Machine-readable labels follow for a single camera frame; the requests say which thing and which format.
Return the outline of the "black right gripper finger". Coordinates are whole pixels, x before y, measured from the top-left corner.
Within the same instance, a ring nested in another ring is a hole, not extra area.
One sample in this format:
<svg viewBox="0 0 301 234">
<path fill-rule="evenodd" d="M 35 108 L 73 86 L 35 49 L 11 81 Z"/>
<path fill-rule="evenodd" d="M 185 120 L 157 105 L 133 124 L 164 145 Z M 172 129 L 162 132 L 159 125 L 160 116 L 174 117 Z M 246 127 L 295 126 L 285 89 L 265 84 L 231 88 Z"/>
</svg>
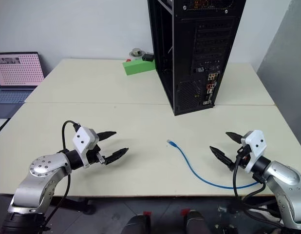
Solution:
<svg viewBox="0 0 301 234">
<path fill-rule="evenodd" d="M 226 132 L 226 135 L 228 135 L 233 141 L 237 142 L 238 144 L 242 143 L 242 135 L 234 132 Z"/>
<path fill-rule="evenodd" d="M 224 165 L 226 165 L 230 171 L 234 170 L 235 163 L 230 158 L 226 157 L 225 154 L 221 150 L 219 150 L 215 147 L 212 147 L 212 146 L 210 146 L 209 148 L 212 151 L 212 153 L 215 155 L 215 157 L 218 160 L 220 160 Z"/>
</svg>

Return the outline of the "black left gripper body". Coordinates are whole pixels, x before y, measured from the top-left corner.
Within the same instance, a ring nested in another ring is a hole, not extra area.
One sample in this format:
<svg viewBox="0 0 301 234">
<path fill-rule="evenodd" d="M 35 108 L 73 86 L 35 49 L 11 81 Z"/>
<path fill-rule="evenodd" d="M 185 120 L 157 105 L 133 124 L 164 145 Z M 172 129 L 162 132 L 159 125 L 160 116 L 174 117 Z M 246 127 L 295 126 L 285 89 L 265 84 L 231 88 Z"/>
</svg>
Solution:
<svg viewBox="0 0 301 234">
<path fill-rule="evenodd" d="M 90 165 L 94 163 L 106 164 L 106 159 L 100 154 L 100 151 L 101 149 L 98 145 L 95 145 L 93 149 L 87 151 L 87 159 Z"/>
</svg>

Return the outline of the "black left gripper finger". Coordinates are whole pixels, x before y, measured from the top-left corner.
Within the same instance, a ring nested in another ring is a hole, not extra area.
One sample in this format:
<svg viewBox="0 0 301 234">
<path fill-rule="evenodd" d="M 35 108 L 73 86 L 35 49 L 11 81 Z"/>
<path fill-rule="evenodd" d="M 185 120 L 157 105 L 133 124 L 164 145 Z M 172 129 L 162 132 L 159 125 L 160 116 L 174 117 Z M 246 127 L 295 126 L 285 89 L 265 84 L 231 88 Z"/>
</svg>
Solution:
<svg viewBox="0 0 301 234">
<path fill-rule="evenodd" d="M 105 139 L 108 139 L 109 137 L 115 135 L 115 131 L 105 131 L 101 133 L 97 133 L 98 141 L 103 141 Z"/>
<path fill-rule="evenodd" d="M 105 160 L 104 164 L 109 165 L 109 164 L 115 162 L 116 160 L 119 160 L 123 155 L 126 154 L 126 152 L 128 150 L 129 150 L 128 148 L 123 148 L 123 149 L 120 149 L 120 150 L 112 153 L 111 156 L 104 158 L 104 160 Z"/>
</svg>

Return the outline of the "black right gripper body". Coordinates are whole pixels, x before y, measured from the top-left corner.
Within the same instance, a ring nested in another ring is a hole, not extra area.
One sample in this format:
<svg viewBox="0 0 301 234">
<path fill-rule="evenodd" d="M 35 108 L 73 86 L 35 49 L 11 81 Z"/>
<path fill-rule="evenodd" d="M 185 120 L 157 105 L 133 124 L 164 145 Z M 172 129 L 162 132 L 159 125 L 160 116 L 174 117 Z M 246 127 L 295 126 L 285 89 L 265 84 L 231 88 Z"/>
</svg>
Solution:
<svg viewBox="0 0 301 234">
<path fill-rule="evenodd" d="M 250 152 L 251 148 L 249 145 L 242 146 L 238 149 L 234 168 L 239 166 L 245 169 L 251 159 Z"/>
</svg>

